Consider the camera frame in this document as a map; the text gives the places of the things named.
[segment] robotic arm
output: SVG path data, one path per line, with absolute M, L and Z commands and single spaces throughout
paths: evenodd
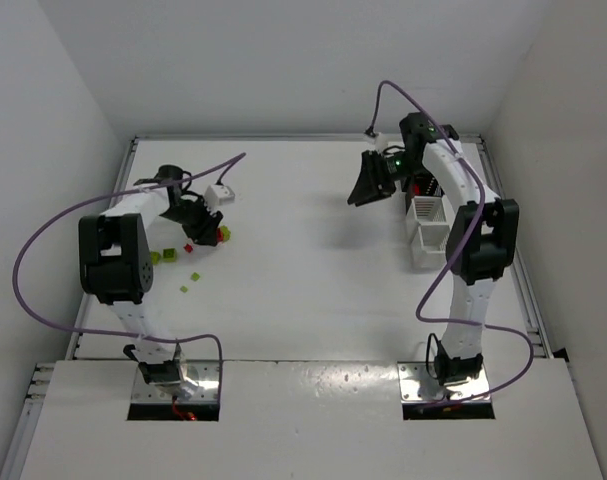
M 408 115 L 400 127 L 404 150 L 387 156 L 378 151 L 362 153 L 361 172 L 348 204 L 358 207 L 388 198 L 396 191 L 397 181 L 410 199 L 417 190 L 436 191 L 434 182 L 438 182 L 457 212 L 446 246 L 449 260 L 478 208 L 479 187 L 423 114 Z M 450 125 L 443 128 L 462 152 L 456 131 Z M 437 341 L 434 370 L 440 385 L 476 378 L 481 371 L 481 333 L 489 298 L 496 281 L 514 259 L 519 207 L 514 200 L 501 199 L 487 185 L 483 188 L 481 221 L 452 266 L 454 289 L 450 306 L 450 318 L 478 325 L 450 323 Z
M 183 178 L 184 171 L 164 165 L 152 179 L 136 182 L 141 193 L 130 195 L 100 215 L 79 221 L 79 259 L 81 284 L 121 320 L 126 331 L 139 335 L 123 352 L 138 363 L 146 383 L 154 384 L 170 395 L 189 395 L 195 383 L 188 378 L 180 346 L 157 343 L 146 337 L 171 338 L 162 324 L 150 316 L 145 294 L 152 287 L 154 271 L 145 230 L 152 221 L 164 217 L 179 223 L 197 245 L 214 246 L 217 229 L 223 219 L 213 211 L 205 197 L 180 186 L 145 190 L 145 185 L 163 184 Z M 221 198 L 208 188 L 210 203 Z M 228 187 L 227 199 L 233 200 Z

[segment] black and white robotic arm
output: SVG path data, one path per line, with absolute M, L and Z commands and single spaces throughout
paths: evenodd
M 424 115 L 410 114 L 400 122 L 400 127 L 403 150 L 390 155 L 380 151 L 363 152 L 361 172 L 348 203 L 360 206 L 388 198 L 396 191 L 396 182 L 400 182 L 402 190 L 412 198 L 416 189 L 420 191 L 426 185 L 433 187 L 435 180 L 456 212 L 446 246 L 449 260 L 481 201 L 479 185 Z M 456 131 L 449 125 L 443 128 L 462 154 Z M 514 258 L 518 205 L 514 200 L 501 199 L 485 184 L 482 188 L 485 201 L 481 221 L 451 269 L 450 318 L 473 321 L 477 325 L 448 324 L 438 341 L 434 360 L 434 370 L 441 385 L 478 376 L 483 364 L 481 334 L 489 299 L 497 280 Z
M 216 207 L 234 199 L 229 187 L 220 185 L 210 186 L 205 196 L 179 186 L 146 189 L 146 185 L 180 180 L 184 173 L 179 167 L 164 165 L 154 178 L 136 183 L 140 193 L 79 221 L 83 289 L 107 305 L 127 332 L 138 335 L 123 351 L 138 363 L 146 383 L 179 397 L 193 385 L 180 346 L 149 340 L 171 335 L 147 308 L 145 294 L 152 287 L 154 270 L 145 232 L 160 216 L 179 223 L 195 244 L 214 246 L 223 218 Z

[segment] gray wall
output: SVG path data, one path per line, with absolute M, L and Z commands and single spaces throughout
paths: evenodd
M 548 0 L 40 0 L 123 138 L 359 132 L 377 83 L 487 128 Z M 407 104 L 385 95 L 383 130 Z
M 556 2 L 489 146 L 607 475 L 607 0 Z
M 0 468 L 35 362 L 66 346 L 16 303 L 14 257 L 52 214 L 110 189 L 123 149 L 36 0 L 0 0 Z M 75 220 L 63 221 L 28 254 L 21 282 L 39 312 L 68 324 L 77 255 Z

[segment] white wall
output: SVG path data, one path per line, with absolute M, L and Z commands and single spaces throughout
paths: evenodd
M 36 0 L 0 0 L 0 468 L 35 362 L 67 343 L 19 308 L 14 257 L 52 214 L 111 189 L 123 149 Z M 68 324 L 80 300 L 75 223 L 35 246 L 21 282 L 38 311 Z
M 484 130 L 548 0 L 40 0 L 123 138 L 358 132 L 377 83 Z M 389 92 L 381 126 L 407 104 Z
M 607 475 L 607 0 L 556 2 L 489 147 Z

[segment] yellow-green object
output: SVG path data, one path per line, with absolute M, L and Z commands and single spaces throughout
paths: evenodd
M 227 242 L 232 236 L 232 232 L 225 225 L 221 225 L 221 234 L 223 234 L 223 242 Z
M 163 249 L 163 261 L 164 262 L 176 262 L 179 254 L 176 253 L 176 248 L 165 248 Z

